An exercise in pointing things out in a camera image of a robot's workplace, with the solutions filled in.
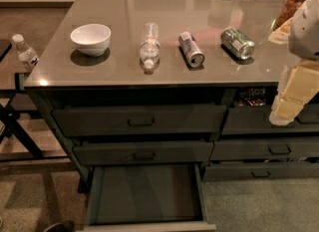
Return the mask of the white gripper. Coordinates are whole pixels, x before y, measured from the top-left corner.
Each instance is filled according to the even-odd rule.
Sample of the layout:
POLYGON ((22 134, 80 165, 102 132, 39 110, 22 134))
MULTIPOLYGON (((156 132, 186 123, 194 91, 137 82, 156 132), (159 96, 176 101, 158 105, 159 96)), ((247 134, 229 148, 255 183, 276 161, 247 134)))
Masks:
MULTIPOLYGON (((319 60, 319 0, 305 0, 292 17, 288 46, 302 59, 319 60)), ((285 67, 269 120, 288 125, 319 92, 319 65, 285 67)))

